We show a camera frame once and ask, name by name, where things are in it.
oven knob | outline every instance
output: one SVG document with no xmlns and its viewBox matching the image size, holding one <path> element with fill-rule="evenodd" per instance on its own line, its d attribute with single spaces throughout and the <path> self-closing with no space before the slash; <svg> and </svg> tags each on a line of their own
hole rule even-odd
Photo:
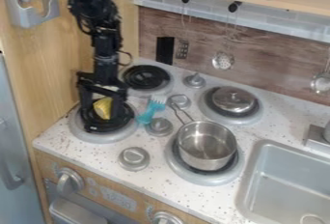
<svg viewBox="0 0 330 224">
<path fill-rule="evenodd" d="M 59 179 L 57 192 L 63 196 L 78 192 L 85 186 L 83 179 L 76 172 L 67 167 L 61 168 L 58 171 L 57 178 Z"/>
<path fill-rule="evenodd" d="M 158 211 L 153 216 L 152 224 L 184 224 L 184 222 L 169 212 Z"/>
</svg>

small saucepan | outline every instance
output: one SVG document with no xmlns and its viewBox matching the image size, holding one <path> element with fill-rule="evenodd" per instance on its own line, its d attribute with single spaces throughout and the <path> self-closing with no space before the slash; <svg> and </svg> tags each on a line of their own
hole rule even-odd
<svg viewBox="0 0 330 224">
<path fill-rule="evenodd" d="M 233 133 L 214 122 L 194 121 L 177 105 L 170 106 L 183 124 L 176 135 L 182 160 L 191 167 L 204 171 L 216 171 L 224 167 L 237 151 Z M 183 112 L 191 122 L 185 124 L 178 111 Z"/>
</svg>

gray cabinet door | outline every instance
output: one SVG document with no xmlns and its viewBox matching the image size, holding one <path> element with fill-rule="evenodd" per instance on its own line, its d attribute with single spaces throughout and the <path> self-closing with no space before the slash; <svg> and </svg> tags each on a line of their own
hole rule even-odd
<svg viewBox="0 0 330 224">
<path fill-rule="evenodd" d="M 0 223 L 43 224 L 41 204 L 0 53 Z"/>
</svg>

oven door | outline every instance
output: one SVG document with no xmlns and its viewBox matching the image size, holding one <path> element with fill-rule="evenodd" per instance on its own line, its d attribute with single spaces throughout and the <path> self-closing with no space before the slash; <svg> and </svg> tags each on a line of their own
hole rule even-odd
<svg viewBox="0 0 330 224">
<path fill-rule="evenodd" d="M 79 194 L 60 196 L 57 185 L 53 182 L 47 183 L 46 190 L 50 203 L 49 212 L 55 224 L 138 224 L 137 221 Z"/>
</svg>

black switch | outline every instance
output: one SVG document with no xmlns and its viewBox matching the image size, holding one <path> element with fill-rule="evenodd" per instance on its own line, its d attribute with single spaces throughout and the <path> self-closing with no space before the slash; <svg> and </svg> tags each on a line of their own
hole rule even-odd
<svg viewBox="0 0 330 224">
<path fill-rule="evenodd" d="M 174 37 L 157 37 L 156 61 L 166 65 L 172 65 L 174 47 Z"/>
</svg>

